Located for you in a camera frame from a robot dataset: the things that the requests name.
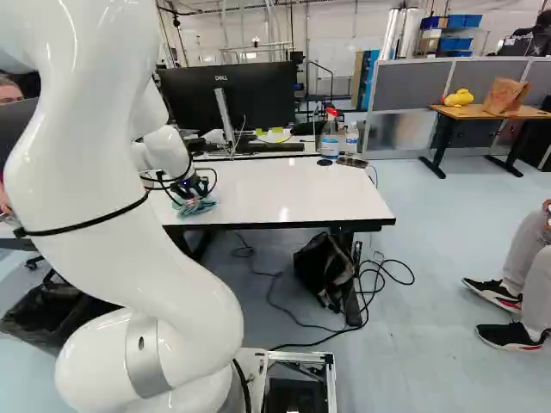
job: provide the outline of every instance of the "water bottle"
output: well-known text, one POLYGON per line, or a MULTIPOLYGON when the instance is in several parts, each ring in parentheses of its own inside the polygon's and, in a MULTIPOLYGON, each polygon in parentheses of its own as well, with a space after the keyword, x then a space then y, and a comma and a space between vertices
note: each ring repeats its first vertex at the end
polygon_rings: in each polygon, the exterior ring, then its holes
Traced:
POLYGON ((359 131, 355 122, 350 124, 348 131, 346 132, 346 157, 355 158, 358 152, 358 137, 359 131))
POLYGON ((319 152, 323 159, 335 161, 338 158, 337 110, 334 108, 327 108, 325 113, 327 114, 327 122, 322 131, 319 152))

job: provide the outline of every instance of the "cubicle partition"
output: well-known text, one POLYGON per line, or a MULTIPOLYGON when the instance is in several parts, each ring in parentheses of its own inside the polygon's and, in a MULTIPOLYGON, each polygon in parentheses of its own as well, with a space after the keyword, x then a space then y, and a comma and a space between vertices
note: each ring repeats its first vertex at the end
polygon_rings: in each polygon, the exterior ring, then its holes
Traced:
MULTIPOLYGON (((551 59, 527 57, 481 57, 382 60, 375 65, 369 99, 363 155, 367 159, 417 157, 430 149, 436 114, 428 109, 458 89, 469 89, 475 103, 482 103, 495 77, 529 81, 532 89, 525 103, 539 107, 551 95, 551 59)), ((502 126, 477 124, 452 155, 499 154, 495 132, 502 126)))

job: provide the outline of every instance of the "computer monitor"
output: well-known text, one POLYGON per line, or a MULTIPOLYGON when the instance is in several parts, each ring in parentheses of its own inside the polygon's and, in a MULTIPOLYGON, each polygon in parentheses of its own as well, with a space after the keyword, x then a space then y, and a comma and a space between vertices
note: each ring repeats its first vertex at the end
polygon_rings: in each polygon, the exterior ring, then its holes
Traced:
POLYGON ((11 150, 28 125, 38 98, 0 105, 0 173, 11 150))
POLYGON ((294 123, 293 62, 249 63, 159 70, 161 92, 176 123, 206 133, 222 128, 214 90, 222 88, 233 129, 294 123))

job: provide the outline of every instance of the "gray pants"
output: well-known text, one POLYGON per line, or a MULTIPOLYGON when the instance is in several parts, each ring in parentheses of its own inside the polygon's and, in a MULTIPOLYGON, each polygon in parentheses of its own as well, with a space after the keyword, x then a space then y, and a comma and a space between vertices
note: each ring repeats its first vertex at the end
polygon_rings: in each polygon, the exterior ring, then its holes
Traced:
POLYGON ((511 293, 523 294, 524 326, 537 332, 551 327, 551 231, 546 220, 542 210, 524 219, 503 268, 511 293))

